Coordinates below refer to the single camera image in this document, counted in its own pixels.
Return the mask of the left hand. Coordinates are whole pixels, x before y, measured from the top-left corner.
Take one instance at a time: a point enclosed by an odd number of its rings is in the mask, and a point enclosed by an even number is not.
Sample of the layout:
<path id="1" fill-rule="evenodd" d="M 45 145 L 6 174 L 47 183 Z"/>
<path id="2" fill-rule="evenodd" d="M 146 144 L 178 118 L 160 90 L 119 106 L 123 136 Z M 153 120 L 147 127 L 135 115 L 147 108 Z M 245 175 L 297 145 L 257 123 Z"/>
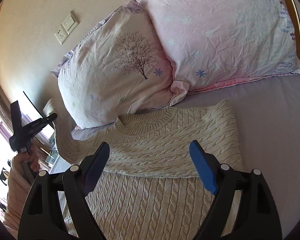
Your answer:
<path id="1" fill-rule="evenodd" d="M 38 163 L 39 157 L 37 153 L 37 147 L 34 143 L 31 143 L 29 152 L 18 153 L 11 161 L 11 168 L 18 171 L 20 174 L 24 174 L 21 163 L 25 162 L 30 165 L 30 169 L 33 172 L 39 172 L 40 165 Z"/>

